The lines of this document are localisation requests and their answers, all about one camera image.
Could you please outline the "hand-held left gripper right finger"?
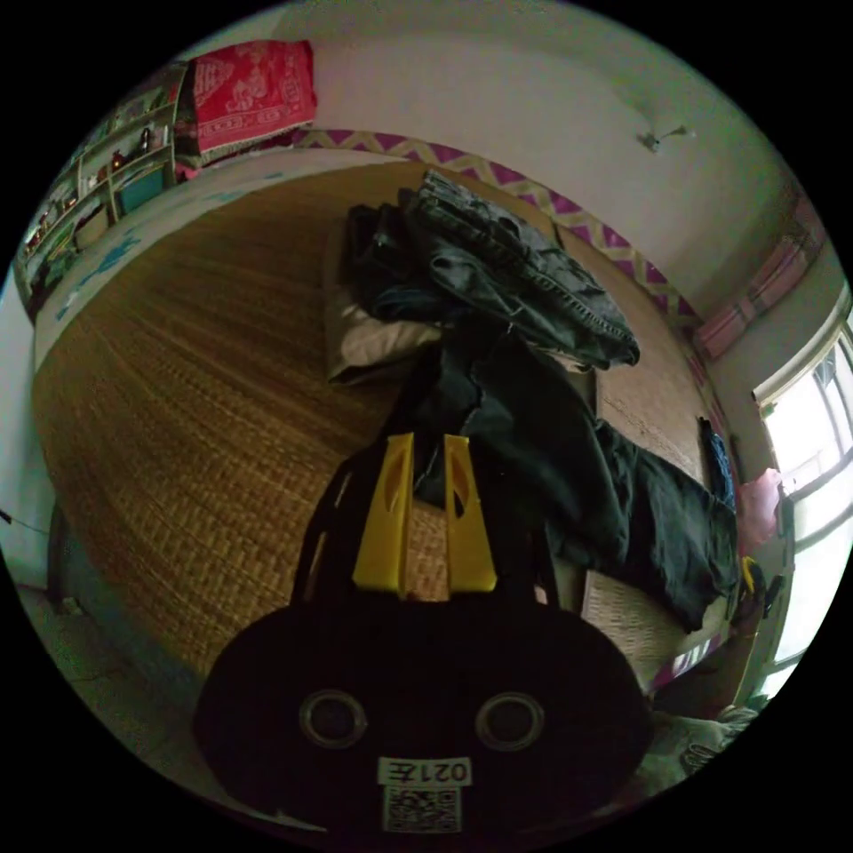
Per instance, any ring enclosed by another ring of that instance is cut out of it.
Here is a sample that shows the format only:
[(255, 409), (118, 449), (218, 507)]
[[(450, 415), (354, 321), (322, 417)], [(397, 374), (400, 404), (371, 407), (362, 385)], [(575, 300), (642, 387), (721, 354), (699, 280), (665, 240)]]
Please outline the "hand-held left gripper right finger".
[(498, 583), (469, 440), (443, 437), (447, 580), (450, 594), (489, 594)]

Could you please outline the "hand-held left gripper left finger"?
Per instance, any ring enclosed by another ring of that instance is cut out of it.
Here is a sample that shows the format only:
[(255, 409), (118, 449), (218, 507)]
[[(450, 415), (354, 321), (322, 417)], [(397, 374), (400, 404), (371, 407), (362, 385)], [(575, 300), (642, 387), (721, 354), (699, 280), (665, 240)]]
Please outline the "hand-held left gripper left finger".
[(362, 591), (407, 594), (413, 461), (412, 433), (387, 438), (352, 576)]

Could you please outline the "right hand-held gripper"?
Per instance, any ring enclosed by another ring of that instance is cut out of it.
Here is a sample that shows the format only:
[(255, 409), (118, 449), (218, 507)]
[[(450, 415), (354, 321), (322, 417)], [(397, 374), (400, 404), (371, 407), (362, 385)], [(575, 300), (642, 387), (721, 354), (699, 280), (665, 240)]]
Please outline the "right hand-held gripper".
[(767, 617), (785, 589), (787, 577), (784, 574), (767, 576), (761, 580), (761, 567), (751, 556), (741, 558), (741, 574), (745, 590), (749, 594), (759, 594), (759, 612)]

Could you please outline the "person's right hand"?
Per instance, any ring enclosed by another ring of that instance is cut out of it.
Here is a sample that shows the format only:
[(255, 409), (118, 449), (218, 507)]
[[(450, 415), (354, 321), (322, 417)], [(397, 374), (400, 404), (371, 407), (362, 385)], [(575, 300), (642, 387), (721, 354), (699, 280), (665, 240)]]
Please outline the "person's right hand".
[(750, 638), (757, 633), (763, 620), (765, 593), (746, 591), (739, 599), (729, 622), (729, 638)]

